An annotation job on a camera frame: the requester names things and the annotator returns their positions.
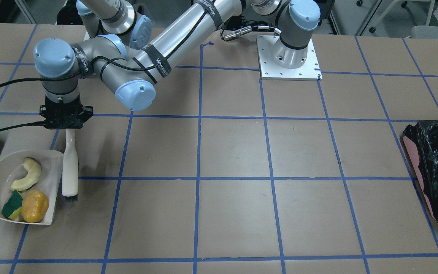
white dustpan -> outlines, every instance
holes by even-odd
[[[11,183],[15,179],[26,176],[23,168],[23,159],[33,158],[41,165],[41,175],[38,182],[31,189],[39,189],[49,198],[49,207],[43,220],[37,223],[28,223],[20,216],[16,220],[9,220],[1,214],[3,205],[12,194]],[[56,150],[25,150],[12,153],[0,161],[0,219],[20,224],[50,225],[54,219],[55,201],[62,176],[63,153]]]

robotic arm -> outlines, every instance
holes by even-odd
[[[98,33],[99,22],[107,34],[73,45],[42,40],[35,46],[35,67],[47,78],[79,72],[85,78],[95,73],[124,106],[141,111],[155,98],[154,84],[168,76],[225,19],[240,15],[249,5],[281,29],[270,50],[275,63],[285,69],[301,67],[320,18],[320,9],[313,0],[197,0],[146,45],[143,41],[148,41],[151,34],[150,20],[136,13],[128,2],[81,0],[79,14],[89,34]],[[56,104],[74,101],[78,97],[77,77],[44,81],[47,99]]]
[[[250,5],[276,27],[275,35],[257,37],[262,77],[302,80],[300,76],[308,74],[304,70],[312,70],[315,75],[307,80],[320,80],[320,70],[308,64],[313,60],[310,62],[318,66],[311,36],[320,9],[313,0],[196,0],[149,43],[150,19],[128,2],[80,0],[78,11],[92,39],[68,44],[47,38],[35,45],[35,67],[46,92],[45,105],[40,106],[40,115],[45,118],[42,125],[68,130],[64,196],[77,195],[78,160],[72,129],[82,128],[93,115],[92,107],[80,103],[78,78],[99,76],[124,106],[142,111],[155,99],[154,84],[168,76],[226,19],[240,15]],[[251,30],[240,29],[226,37],[231,40]]]

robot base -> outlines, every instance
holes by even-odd
[[[259,64],[261,68],[261,78],[266,80],[302,80],[318,81],[322,80],[319,61],[313,48],[312,39],[307,46],[308,55],[303,66],[296,69],[287,69],[278,66],[273,61],[271,49],[280,37],[278,35],[258,35],[256,36],[258,46]]]

label on robot arm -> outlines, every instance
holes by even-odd
[[[219,26],[222,24],[222,18],[217,10],[216,6],[214,6],[214,0],[196,0],[197,4],[201,5],[202,8],[208,12],[211,16],[212,21],[214,21],[214,25],[216,25],[216,30],[219,29]]]
[[[94,72],[94,69],[92,68],[92,65],[82,47],[80,47],[80,45],[77,43],[71,44],[70,46],[75,53],[77,64],[79,65],[80,71],[82,72],[82,78],[87,78],[91,76]]]
[[[170,67],[167,59],[163,57],[163,55],[155,48],[154,45],[148,44],[144,46],[142,50],[148,54],[148,57],[153,65],[156,66],[156,69],[162,78],[165,78],[170,74],[172,67]]]

sponge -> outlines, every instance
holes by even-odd
[[[15,220],[21,213],[21,205],[23,204],[23,197],[14,190],[9,200],[3,206],[1,214],[10,220]]]

